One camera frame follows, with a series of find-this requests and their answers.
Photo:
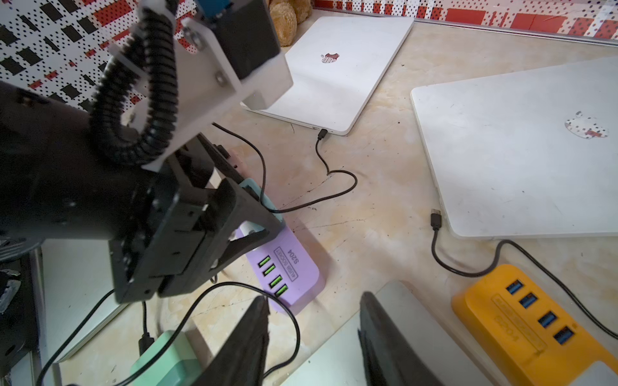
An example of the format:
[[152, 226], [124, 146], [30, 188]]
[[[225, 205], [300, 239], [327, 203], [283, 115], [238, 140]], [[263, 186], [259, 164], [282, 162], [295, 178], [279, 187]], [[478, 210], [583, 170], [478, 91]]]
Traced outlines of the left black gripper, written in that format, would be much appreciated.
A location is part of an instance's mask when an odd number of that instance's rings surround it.
[[190, 294], [245, 253], [273, 241], [283, 222], [259, 204], [204, 134], [196, 152], [211, 191], [177, 156], [162, 170], [101, 156], [86, 112], [1, 85], [1, 237], [30, 245], [103, 240], [120, 303]]

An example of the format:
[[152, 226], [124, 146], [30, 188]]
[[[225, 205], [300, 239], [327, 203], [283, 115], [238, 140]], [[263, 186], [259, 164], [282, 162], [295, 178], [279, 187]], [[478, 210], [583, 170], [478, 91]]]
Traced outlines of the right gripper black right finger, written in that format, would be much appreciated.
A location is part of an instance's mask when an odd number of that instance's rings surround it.
[[358, 338], [368, 385], [441, 385], [374, 294], [360, 298]]

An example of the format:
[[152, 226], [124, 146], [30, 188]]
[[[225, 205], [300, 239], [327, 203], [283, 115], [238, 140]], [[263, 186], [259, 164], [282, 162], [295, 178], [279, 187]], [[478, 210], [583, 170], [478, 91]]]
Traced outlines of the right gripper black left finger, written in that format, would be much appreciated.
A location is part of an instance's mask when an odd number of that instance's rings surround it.
[[255, 298], [194, 385], [261, 385], [269, 344], [269, 303]]

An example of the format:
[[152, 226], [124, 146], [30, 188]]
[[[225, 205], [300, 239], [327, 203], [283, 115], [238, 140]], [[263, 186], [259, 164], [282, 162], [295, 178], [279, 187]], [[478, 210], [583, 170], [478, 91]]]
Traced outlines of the green charger adapter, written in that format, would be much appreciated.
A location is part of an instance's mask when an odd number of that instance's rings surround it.
[[192, 385], [201, 373], [201, 364], [186, 334], [180, 332], [169, 349], [132, 385]]

